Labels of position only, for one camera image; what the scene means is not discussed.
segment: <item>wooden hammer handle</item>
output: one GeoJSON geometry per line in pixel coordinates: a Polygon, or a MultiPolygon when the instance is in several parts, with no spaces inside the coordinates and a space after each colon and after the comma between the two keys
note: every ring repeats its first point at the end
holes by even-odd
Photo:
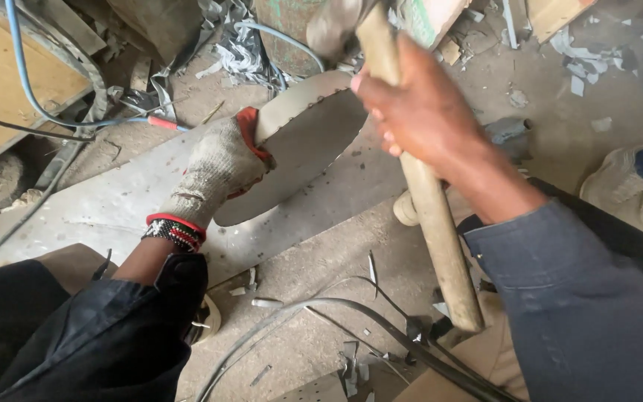
{"type": "MultiPolygon", "coordinates": [[[[398,49],[384,11],[381,4],[376,4],[356,28],[356,35],[371,76],[398,85],[401,81],[398,49]]],[[[408,152],[400,160],[451,321],[460,330],[479,332],[483,317],[446,193],[424,162],[408,152]]]]}

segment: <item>hammer head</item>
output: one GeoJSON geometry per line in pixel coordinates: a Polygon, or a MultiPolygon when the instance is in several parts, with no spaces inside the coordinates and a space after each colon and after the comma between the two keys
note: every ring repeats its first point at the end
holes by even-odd
{"type": "Polygon", "coordinates": [[[307,44],[319,56],[333,60],[344,50],[356,26],[380,0],[326,0],[307,24],[307,44]]]}

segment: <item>hammer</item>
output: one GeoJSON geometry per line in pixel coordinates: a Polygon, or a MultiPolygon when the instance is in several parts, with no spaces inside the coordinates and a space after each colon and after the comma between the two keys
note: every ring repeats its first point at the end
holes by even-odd
{"type": "MultiPolygon", "coordinates": [[[[378,0],[327,0],[307,25],[307,43],[320,56],[333,58],[354,32],[370,75],[398,85],[398,49],[387,7],[378,0]]],[[[424,162],[408,152],[399,159],[450,319],[456,328],[477,333],[483,328],[483,317],[446,193],[424,162]]]]}

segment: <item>white work glove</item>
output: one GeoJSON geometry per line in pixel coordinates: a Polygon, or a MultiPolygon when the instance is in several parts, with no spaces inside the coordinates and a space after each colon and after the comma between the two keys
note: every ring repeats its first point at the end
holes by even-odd
{"type": "Polygon", "coordinates": [[[210,124],[192,155],[182,181],[147,222],[173,219],[204,233],[212,216],[228,198],[244,194],[273,169],[272,156],[254,148],[257,110],[246,107],[237,116],[210,124]]]}

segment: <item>dusty floor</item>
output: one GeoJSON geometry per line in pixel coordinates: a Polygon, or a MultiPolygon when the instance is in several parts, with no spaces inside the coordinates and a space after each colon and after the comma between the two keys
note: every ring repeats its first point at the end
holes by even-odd
{"type": "MultiPolygon", "coordinates": [[[[611,48],[629,44],[642,59],[640,24],[626,26],[610,17],[595,15],[603,21],[583,27],[582,22],[590,13],[572,24],[574,46],[611,48]]],[[[499,15],[488,15],[487,23],[495,28],[498,19],[499,15]]],[[[179,120],[184,124],[198,124],[222,100],[225,103],[216,118],[266,100],[267,91],[262,87],[222,88],[219,83],[224,76],[222,71],[197,80],[194,73],[211,62],[206,57],[196,58],[183,77],[172,79],[175,98],[190,96],[176,105],[179,120]]],[[[582,180],[599,166],[608,151],[643,143],[643,79],[630,71],[611,67],[595,85],[586,86],[584,97],[579,97],[569,90],[569,72],[562,66],[562,55],[549,45],[540,47],[534,39],[525,43],[521,51],[497,44],[469,60],[465,70],[458,62],[448,71],[470,105],[480,111],[478,118],[482,123],[506,116],[526,117],[534,122],[531,135],[534,159],[523,163],[523,168],[568,192],[578,192],[582,180]],[[510,105],[507,92],[511,87],[527,96],[529,104],[523,109],[510,105]],[[595,133],[590,122],[604,117],[612,117],[612,129],[595,133]]],[[[108,131],[99,150],[90,151],[79,161],[79,168],[68,177],[69,184],[121,165],[177,134],[145,124],[126,124],[108,131]]],[[[366,275],[369,249],[376,255],[380,286],[407,313],[438,317],[430,306],[435,279],[420,229],[399,224],[392,217],[391,204],[392,200],[383,202],[260,265],[256,295],[229,296],[228,290],[240,286],[247,280],[246,275],[212,289],[211,297],[222,312],[224,324],[216,337],[193,347],[179,382],[177,400],[190,400],[209,374],[210,365],[237,337],[269,314],[250,306],[252,297],[299,300],[349,275],[366,275]]],[[[392,323],[402,324],[382,300],[371,301],[370,287],[361,282],[349,281],[328,294],[364,301],[392,323]]],[[[320,310],[359,336],[364,337],[362,331],[368,328],[371,334],[366,338],[378,349],[402,352],[367,319],[336,307],[320,310]]],[[[301,312],[231,369],[211,400],[265,401],[281,395],[341,368],[338,352],[346,340],[337,329],[301,312]],[[251,387],[252,379],[268,364],[272,370],[251,387]]]]}

